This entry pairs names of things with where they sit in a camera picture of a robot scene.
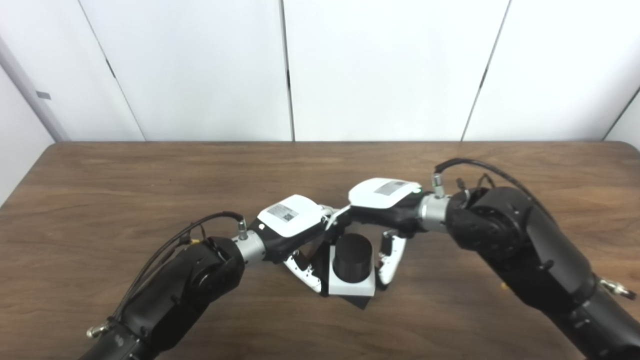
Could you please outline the white and black left hand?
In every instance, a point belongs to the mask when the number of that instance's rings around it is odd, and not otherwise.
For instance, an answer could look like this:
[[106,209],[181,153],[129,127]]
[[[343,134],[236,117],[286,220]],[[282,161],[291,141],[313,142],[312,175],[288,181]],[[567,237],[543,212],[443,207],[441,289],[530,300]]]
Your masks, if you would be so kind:
[[261,210],[249,224],[237,246],[245,264],[272,262],[285,264],[297,278],[315,293],[322,291],[322,280],[314,275],[302,246],[325,234],[341,209],[316,203],[301,194],[293,194]]

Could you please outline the white and black right hand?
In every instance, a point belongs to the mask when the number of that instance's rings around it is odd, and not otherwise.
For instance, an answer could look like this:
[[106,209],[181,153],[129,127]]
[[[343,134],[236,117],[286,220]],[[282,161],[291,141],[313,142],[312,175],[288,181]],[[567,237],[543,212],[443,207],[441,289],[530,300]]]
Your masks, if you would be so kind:
[[426,193],[418,182],[397,178],[370,178],[352,187],[349,204],[332,214],[326,230],[332,239],[351,223],[384,228],[375,266],[375,284],[385,291],[402,260],[408,239],[426,233],[418,207]]

